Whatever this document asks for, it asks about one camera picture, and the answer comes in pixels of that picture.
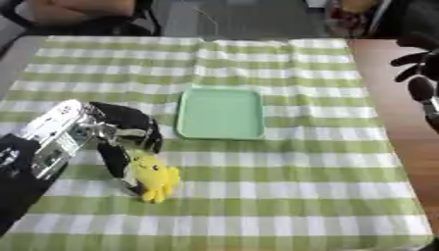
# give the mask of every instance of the wire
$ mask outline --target wire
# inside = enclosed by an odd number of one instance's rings
[[[185,5],[189,5],[188,2],[186,2],[186,0],[180,0],[181,3],[185,4]],[[197,11],[198,13],[202,14],[204,17],[206,17],[211,23],[212,25],[214,25],[215,27],[215,36],[219,36],[220,35],[220,26],[218,25],[218,23],[211,17],[209,16],[209,14],[207,14],[205,11],[195,7],[195,6],[191,6],[191,8],[195,11]]]

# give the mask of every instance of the stuffed animal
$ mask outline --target stuffed animal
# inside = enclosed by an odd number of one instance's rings
[[[159,159],[141,150],[127,150],[127,153],[131,159],[131,176],[145,187],[141,198],[144,201],[162,203],[166,196],[171,195],[172,189],[180,180],[178,169],[167,168]]]

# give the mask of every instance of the plastic tray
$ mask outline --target plastic tray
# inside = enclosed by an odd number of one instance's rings
[[[193,87],[181,96],[176,130],[188,138],[261,139],[262,97],[250,89]]]

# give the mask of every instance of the green checkered tablecloth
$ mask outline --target green checkered tablecloth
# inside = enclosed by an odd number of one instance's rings
[[[264,98],[260,141],[185,140],[193,85]],[[155,116],[182,183],[161,205],[114,185],[96,151],[71,161],[0,250],[342,250],[423,246],[431,230],[344,40],[49,37],[0,104],[2,133],[65,99]]]

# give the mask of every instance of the chair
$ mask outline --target chair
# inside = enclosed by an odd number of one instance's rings
[[[39,25],[19,14],[19,6],[25,0],[6,0],[0,7],[0,15],[11,22],[22,26],[22,35],[130,35],[130,36],[160,36],[162,27],[153,10],[153,0],[136,0],[134,14],[131,17],[103,17],[74,25]],[[138,19],[151,19],[154,29],[135,25]]]

